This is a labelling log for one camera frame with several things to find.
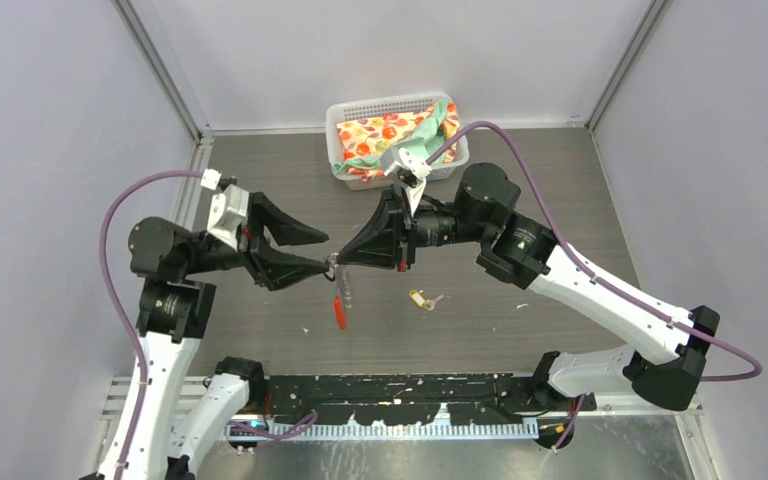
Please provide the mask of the metal key holder red handle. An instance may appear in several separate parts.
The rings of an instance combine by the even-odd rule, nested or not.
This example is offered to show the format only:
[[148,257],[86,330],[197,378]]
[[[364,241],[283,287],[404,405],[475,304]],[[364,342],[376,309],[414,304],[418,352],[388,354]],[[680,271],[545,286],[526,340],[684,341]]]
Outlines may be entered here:
[[348,329],[348,312],[352,308],[354,299],[350,275],[347,267],[338,262],[337,252],[329,255],[328,263],[331,267],[331,278],[335,284],[333,308],[336,324],[341,331],[346,331]]

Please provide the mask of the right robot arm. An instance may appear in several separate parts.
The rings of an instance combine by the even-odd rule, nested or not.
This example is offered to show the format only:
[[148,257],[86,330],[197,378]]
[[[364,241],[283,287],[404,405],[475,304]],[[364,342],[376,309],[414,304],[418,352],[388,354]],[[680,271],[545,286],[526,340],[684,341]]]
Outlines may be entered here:
[[370,220],[337,254],[341,265],[404,272],[424,247],[476,243],[494,279],[556,300],[622,340],[585,354],[545,353],[531,376],[534,403],[556,410],[584,394],[632,392],[657,407],[687,409],[702,379],[719,315],[670,306],[616,278],[515,209],[521,190],[491,163],[468,167],[450,202],[384,191]]

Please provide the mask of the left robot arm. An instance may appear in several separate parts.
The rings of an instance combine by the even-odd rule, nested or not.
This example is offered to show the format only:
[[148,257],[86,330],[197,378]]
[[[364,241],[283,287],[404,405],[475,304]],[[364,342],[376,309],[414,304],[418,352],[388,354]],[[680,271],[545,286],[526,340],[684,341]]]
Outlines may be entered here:
[[228,356],[183,421],[175,420],[184,380],[205,336],[216,287],[191,275],[245,269],[278,291],[328,272],[322,260],[281,251],[323,243],[328,235],[276,207],[265,194],[230,187],[212,198],[205,230],[191,232],[147,217],[128,238],[131,270],[143,278],[131,329],[140,347],[125,409],[94,479],[194,479],[237,413],[267,398],[261,363]]

